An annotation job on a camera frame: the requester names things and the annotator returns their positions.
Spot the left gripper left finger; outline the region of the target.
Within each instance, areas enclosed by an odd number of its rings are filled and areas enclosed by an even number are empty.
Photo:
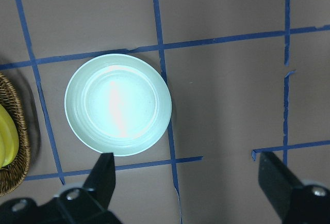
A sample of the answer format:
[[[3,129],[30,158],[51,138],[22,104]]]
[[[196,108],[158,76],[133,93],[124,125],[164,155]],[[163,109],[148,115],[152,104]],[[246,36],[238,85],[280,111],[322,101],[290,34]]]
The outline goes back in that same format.
[[[114,154],[102,153],[82,186],[105,209],[115,189],[115,169]]]

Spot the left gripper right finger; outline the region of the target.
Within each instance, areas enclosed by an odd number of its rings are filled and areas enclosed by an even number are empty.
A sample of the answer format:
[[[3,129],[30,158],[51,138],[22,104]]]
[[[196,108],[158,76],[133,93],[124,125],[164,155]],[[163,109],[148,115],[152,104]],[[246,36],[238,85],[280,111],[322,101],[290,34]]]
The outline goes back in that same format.
[[[289,214],[293,192],[303,188],[303,183],[273,152],[260,154],[258,183],[281,219]]]

